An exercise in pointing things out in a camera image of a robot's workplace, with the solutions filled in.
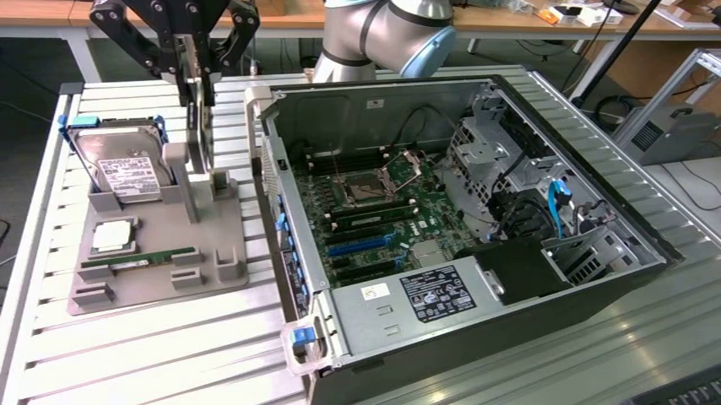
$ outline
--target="gray floor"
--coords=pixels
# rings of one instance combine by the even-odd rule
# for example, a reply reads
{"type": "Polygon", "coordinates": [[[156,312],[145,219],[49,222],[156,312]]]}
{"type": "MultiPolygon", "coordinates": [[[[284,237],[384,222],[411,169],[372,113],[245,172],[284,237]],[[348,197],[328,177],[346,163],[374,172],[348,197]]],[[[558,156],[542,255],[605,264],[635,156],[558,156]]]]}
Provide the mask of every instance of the gray floor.
{"type": "MultiPolygon", "coordinates": [[[[300,71],[298,42],[287,40],[284,47],[282,45],[282,40],[264,39],[256,42],[256,58],[266,74],[300,71]]],[[[529,54],[511,40],[482,41],[478,55],[464,52],[466,45],[467,41],[458,42],[456,50],[450,54],[446,62],[447,66],[522,64],[526,68],[538,70],[557,86],[562,84],[578,60],[578,55],[569,50],[561,55],[549,57],[547,62],[542,62],[539,56],[529,54]]],[[[559,46],[526,45],[526,47],[535,53],[549,54],[562,49],[559,46]]],[[[112,42],[93,40],[91,48],[104,81],[148,78],[144,70],[112,42]]],[[[319,48],[319,41],[315,43],[315,48],[319,48]]],[[[59,89],[61,83],[83,79],[69,49],[61,40],[0,39],[0,60],[9,63],[51,89],[59,89]]],[[[52,117],[55,96],[31,84],[2,64],[0,64],[0,89],[0,101],[12,103],[47,119],[52,117]]],[[[610,80],[603,80],[586,106],[594,105],[595,100],[605,95],[619,92],[618,86],[610,80]]],[[[0,132],[0,219],[12,224],[11,232],[0,246],[1,262],[4,258],[15,255],[19,247],[49,124],[39,118],[19,113],[2,104],[0,104],[0,122],[4,126],[0,132]]],[[[6,285],[9,277],[11,265],[5,265],[0,267],[0,286],[6,285]]]]}

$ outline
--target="warning label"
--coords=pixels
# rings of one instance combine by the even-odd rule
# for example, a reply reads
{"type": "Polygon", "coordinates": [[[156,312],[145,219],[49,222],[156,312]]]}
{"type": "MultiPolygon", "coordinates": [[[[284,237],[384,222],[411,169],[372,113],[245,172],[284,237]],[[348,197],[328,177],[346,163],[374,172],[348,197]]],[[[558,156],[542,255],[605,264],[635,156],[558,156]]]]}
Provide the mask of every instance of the warning label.
{"type": "Polygon", "coordinates": [[[427,323],[475,308],[455,267],[447,266],[400,279],[418,321],[427,323]]]}
{"type": "Polygon", "coordinates": [[[117,197],[160,192],[148,157],[99,160],[97,164],[117,197]]]}

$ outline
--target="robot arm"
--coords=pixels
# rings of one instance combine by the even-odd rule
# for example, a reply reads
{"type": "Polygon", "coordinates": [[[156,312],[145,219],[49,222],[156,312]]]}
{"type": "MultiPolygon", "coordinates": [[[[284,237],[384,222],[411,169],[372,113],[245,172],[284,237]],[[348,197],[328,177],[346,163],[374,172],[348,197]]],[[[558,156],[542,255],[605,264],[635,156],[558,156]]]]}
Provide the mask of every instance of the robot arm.
{"type": "Polygon", "coordinates": [[[375,64],[428,76],[455,43],[448,0],[327,0],[314,82],[372,80],[375,64]]]}
{"type": "Polygon", "coordinates": [[[195,78],[205,105],[215,105],[212,83],[221,68],[240,60],[260,26],[256,8],[241,0],[96,0],[89,19],[151,74],[177,86],[181,105],[196,102],[195,78]],[[160,45],[128,22],[127,8],[157,33],[160,45]],[[233,28],[220,46],[212,47],[209,32],[225,9],[233,28]]]}

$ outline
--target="blue pcie slot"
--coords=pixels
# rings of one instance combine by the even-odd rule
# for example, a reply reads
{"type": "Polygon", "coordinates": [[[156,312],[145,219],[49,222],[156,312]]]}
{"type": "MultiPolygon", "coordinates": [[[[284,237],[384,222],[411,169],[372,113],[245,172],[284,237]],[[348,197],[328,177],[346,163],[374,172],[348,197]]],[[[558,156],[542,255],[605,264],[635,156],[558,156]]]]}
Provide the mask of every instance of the blue pcie slot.
{"type": "Polygon", "coordinates": [[[334,246],[328,248],[328,256],[336,257],[342,255],[348,255],[350,253],[356,253],[359,251],[368,251],[370,249],[386,247],[391,243],[391,239],[394,235],[395,235],[395,232],[383,236],[382,238],[364,240],[351,245],[334,246]]]}

